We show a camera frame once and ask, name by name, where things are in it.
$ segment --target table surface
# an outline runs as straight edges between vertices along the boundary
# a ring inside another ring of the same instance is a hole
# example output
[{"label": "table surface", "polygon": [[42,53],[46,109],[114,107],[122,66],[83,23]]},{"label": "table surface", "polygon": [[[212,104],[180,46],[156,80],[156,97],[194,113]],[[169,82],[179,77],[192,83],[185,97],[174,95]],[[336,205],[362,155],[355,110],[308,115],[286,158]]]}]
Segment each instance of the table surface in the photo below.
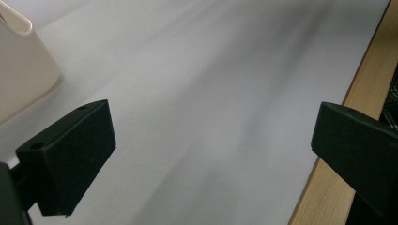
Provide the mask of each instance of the table surface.
[{"label": "table surface", "polygon": [[0,157],[107,98],[117,148],[71,217],[35,224],[286,224],[388,1],[5,1],[62,70],[0,126]]}]

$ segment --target black object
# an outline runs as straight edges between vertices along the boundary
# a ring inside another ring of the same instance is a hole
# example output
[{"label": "black object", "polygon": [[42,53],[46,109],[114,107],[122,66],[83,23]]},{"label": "black object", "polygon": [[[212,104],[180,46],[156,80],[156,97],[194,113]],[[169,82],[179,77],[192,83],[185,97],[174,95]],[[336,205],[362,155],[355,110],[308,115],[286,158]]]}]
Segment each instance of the black object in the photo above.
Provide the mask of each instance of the black object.
[{"label": "black object", "polygon": [[[71,215],[114,150],[108,101],[86,104],[18,148],[19,165],[8,170],[0,164],[0,183],[7,183],[0,188],[10,189],[2,197],[13,203],[18,198],[19,210],[37,202],[43,216]],[[26,224],[4,223],[5,212],[0,224]]]},{"label": "black object", "polygon": [[323,102],[313,150],[375,211],[397,223],[398,133],[373,118]]}]

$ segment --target white tabletop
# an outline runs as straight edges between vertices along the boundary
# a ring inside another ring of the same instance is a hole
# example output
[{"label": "white tabletop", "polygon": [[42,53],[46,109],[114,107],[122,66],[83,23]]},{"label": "white tabletop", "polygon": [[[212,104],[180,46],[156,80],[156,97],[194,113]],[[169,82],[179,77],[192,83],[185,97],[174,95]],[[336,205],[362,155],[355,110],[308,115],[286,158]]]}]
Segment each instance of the white tabletop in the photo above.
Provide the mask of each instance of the white tabletop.
[{"label": "white tabletop", "polygon": [[71,217],[36,225],[286,224],[387,0],[4,1],[62,70],[0,126],[0,158],[109,99],[117,148]]}]

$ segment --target beige plastic container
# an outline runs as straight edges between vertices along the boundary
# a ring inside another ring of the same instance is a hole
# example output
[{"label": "beige plastic container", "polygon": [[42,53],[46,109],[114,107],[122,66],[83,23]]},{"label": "beige plastic container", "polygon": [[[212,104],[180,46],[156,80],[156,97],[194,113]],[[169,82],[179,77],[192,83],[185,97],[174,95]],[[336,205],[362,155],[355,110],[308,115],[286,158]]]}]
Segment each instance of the beige plastic container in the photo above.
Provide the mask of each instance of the beige plastic container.
[{"label": "beige plastic container", "polygon": [[42,97],[60,70],[23,15],[0,1],[0,124]]}]

